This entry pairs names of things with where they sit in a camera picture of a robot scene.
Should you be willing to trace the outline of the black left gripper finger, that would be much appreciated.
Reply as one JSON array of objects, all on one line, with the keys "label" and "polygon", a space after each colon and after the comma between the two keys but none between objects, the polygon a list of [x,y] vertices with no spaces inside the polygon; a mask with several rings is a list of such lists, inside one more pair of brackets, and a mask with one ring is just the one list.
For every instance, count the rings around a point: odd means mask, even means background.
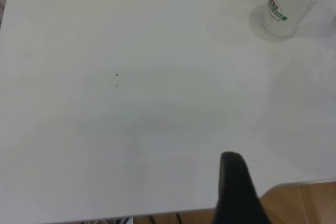
[{"label": "black left gripper finger", "polygon": [[218,202],[212,223],[271,223],[256,193],[247,164],[238,153],[221,154]]}]

